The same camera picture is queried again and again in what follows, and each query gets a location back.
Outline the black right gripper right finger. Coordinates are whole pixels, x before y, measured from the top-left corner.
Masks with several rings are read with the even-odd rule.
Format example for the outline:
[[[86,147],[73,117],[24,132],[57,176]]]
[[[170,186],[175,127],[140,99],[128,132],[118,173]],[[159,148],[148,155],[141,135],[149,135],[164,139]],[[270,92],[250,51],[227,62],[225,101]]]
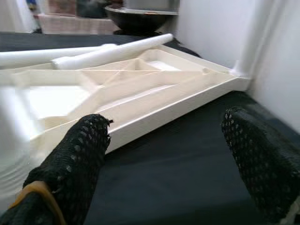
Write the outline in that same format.
[[[226,109],[221,130],[263,218],[300,225],[300,148],[250,108]]]

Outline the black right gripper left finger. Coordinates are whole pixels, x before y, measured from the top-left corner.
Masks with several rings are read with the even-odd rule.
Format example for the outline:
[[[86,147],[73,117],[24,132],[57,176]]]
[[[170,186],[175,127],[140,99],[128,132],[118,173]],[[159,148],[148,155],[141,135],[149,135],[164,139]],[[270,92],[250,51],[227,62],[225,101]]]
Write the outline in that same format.
[[[46,159],[31,170],[23,188],[44,181],[67,225],[83,225],[111,142],[111,120],[100,114],[79,119]],[[38,193],[31,192],[0,216],[0,225],[55,225],[55,217]]]

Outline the white plastic table leg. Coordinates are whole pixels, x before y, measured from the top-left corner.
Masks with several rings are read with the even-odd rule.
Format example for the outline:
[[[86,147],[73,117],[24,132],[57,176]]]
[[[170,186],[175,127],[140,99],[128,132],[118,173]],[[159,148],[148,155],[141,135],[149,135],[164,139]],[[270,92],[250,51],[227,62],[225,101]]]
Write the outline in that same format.
[[[148,50],[172,40],[173,35],[171,33],[163,34],[123,45],[101,48],[99,50],[77,56],[56,58],[52,60],[52,65],[55,69],[59,70],[76,70],[96,67],[114,62],[127,56],[132,56],[138,52]]]
[[[285,8],[285,0],[257,0],[241,54],[231,73],[252,79]]]
[[[77,56],[105,48],[113,48],[115,46],[116,44],[103,44],[93,47],[0,52],[0,70],[45,64],[56,58]]]
[[[22,188],[30,169],[30,118],[15,88],[0,87],[0,201]]]

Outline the white plastic table top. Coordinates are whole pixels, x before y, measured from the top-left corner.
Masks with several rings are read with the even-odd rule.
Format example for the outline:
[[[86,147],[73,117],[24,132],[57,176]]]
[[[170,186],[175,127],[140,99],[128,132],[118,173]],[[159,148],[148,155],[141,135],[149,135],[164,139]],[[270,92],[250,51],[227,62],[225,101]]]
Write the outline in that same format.
[[[249,78],[159,45],[82,69],[49,63],[0,70],[0,87],[13,88],[27,117],[26,142],[41,163],[83,116],[113,120],[113,151],[227,94],[245,91]]]

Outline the tan rubber band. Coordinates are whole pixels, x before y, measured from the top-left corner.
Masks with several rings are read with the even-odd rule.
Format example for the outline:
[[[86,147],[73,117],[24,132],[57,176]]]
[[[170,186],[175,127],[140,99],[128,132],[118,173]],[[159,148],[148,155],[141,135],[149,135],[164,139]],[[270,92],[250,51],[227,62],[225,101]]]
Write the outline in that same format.
[[[26,185],[8,209],[18,206],[31,192],[38,193],[42,197],[44,203],[55,217],[55,225],[67,225],[58,203],[52,195],[50,188],[44,181],[34,181]]]

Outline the black tablecloth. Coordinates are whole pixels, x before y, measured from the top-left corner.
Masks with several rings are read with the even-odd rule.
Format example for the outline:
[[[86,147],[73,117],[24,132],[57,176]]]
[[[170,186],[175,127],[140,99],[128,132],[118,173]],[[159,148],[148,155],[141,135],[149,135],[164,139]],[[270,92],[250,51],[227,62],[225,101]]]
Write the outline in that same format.
[[[245,92],[224,94],[113,151],[109,119],[111,142],[83,225],[273,225],[240,177],[221,130],[223,115],[250,108],[299,148],[300,135]],[[29,156],[27,176],[41,163]],[[0,201],[0,216],[21,190]]]

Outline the black bag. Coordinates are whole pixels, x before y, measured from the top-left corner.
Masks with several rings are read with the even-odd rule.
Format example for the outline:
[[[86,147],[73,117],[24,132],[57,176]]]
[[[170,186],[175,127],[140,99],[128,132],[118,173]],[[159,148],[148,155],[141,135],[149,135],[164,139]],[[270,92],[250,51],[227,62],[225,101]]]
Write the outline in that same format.
[[[105,7],[110,4],[110,0],[76,0],[76,13],[83,18],[107,18]]]

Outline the reddish brown container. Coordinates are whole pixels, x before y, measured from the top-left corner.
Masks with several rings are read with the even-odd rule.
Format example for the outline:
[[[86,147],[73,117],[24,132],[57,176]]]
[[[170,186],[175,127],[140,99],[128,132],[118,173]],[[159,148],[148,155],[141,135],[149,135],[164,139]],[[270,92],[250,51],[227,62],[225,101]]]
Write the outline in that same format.
[[[76,15],[77,0],[48,0],[49,13],[54,15]]]

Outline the large black bowl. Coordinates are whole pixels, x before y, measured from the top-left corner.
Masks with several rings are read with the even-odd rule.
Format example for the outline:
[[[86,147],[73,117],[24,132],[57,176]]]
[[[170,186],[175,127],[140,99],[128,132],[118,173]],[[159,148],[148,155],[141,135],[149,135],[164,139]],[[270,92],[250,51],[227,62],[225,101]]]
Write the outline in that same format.
[[[105,7],[108,17],[121,30],[156,31],[178,13]]]

